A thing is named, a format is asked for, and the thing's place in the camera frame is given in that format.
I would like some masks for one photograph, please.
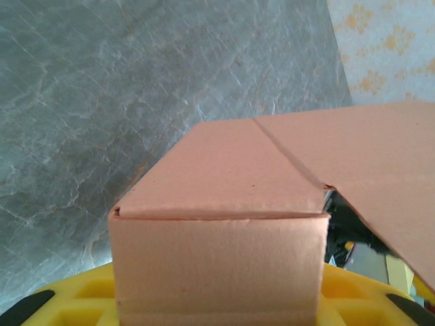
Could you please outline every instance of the black object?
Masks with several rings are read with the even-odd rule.
[[[343,256],[346,242],[364,243],[377,253],[395,255],[360,220],[358,215],[336,191],[326,199],[325,210],[331,215],[328,226],[325,262],[331,257]]]
[[[393,293],[387,294],[387,297],[418,326],[435,325],[435,314],[427,311],[417,302],[411,301],[405,297],[401,297]]]
[[[1,326],[20,326],[54,296],[53,290],[45,290],[21,299],[0,316]]]

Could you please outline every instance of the cardboard box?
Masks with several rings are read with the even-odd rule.
[[[311,325],[336,189],[431,288],[435,105],[203,122],[109,216],[122,325]]]

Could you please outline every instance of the yellow object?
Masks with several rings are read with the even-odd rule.
[[[417,291],[417,295],[429,301],[431,305],[435,306],[435,293],[432,292],[417,275],[414,275],[413,283],[415,290]]]
[[[47,285],[56,294],[23,326],[118,326],[111,264]],[[398,289],[325,264],[317,326],[416,325],[386,296]]]
[[[348,242],[346,242],[346,244],[345,244],[345,248],[346,248],[347,251],[350,251],[350,250],[352,250],[352,248],[353,248],[354,245],[355,245],[355,244],[354,244],[353,242],[348,241]]]
[[[388,283],[409,294],[413,284],[414,272],[401,260],[390,255],[385,256]]]

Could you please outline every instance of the cardboard seam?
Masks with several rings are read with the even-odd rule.
[[[183,211],[179,210],[177,213],[184,216],[179,217],[139,217],[130,216],[128,218],[122,217],[120,212],[120,207],[116,207],[112,214],[113,219],[117,220],[141,220],[141,221],[273,221],[278,219],[309,219],[309,218],[322,218],[326,217],[323,211],[312,212],[312,213],[299,213],[293,211],[284,212],[274,212],[274,211],[254,211],[243,213],[237,213],[236,211]]]
[[[256,117],[252,120],[254,124],[262,131],[262,133],[271,141],[275,148],[288,160],[288,162],[314,187],[319,189],[329,189],[330,186],[326,185],[319,178],[316,177],[291,151],[289,151],[281,142],[271,133],[267,128],[258,121]]]

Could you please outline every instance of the cardboard flap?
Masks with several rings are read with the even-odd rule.
[[[435,104],[397,103],[256,118],[306,173],[435,289]]]
[[[321,214],[324,191],[251,119],[195,126],[118,203],[123,219]]]

